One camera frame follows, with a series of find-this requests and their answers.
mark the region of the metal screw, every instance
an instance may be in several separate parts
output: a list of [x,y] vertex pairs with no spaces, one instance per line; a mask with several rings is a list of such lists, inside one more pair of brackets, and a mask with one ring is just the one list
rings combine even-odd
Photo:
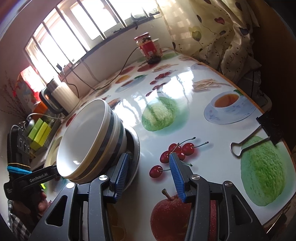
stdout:
[[71,188],[75,187],[75,183],[67,183],[66,187],[71,189]]
[[193,180],[195,180],[195,181],[198,181],[198,180],[200,179],[200,175],[193,174],[193,175],[191,176],[191,178],[192,178]]
[[99,179],[100,179],[101,181],[106,181],[106,180],[108,179],[108,176],[106,176],[106,175],[101,175],[101,176],[99,176]]
[[226,187],[229,187],[230,188],[230,187],[233,186],[233,183],[231,181],[225,181],[224,183],[225,183],[225,186]]

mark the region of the electric kettle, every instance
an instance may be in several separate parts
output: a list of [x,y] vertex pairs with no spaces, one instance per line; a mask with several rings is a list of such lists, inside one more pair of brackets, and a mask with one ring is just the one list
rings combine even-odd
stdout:
[[54,78],[39,93],[41,101],[54,114],[68,116],[79,107],[80,100],[68,85]]

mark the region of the teacup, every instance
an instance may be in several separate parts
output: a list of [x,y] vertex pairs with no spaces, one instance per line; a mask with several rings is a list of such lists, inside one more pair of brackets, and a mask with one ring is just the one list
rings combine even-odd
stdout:
[[214,97],[210,104],[220,113],[236,114],[242,109],[245,99],[237,92],[226,91]]

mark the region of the red lid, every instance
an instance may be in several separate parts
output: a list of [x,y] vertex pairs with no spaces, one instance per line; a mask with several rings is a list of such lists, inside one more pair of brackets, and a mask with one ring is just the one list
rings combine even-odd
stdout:
[[144,34],[142,34],[142,35],[140,35],[138,37],[135,37],[134,40],[139,40],[139,39],[142,39],[142,38],[148,37],[148,36],[149,36],[149,33],[144,33]]

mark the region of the person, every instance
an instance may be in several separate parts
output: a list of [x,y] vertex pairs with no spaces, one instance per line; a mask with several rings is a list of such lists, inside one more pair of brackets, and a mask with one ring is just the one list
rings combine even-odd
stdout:
[[[41,201],[38,204],[39,219],[48,209],[50,202],[46,200],[46,194],[40,193]],[[31,210],[20,201],[8,200],[8,226],[19,241],[27,241],[36,226],[31,216]]]

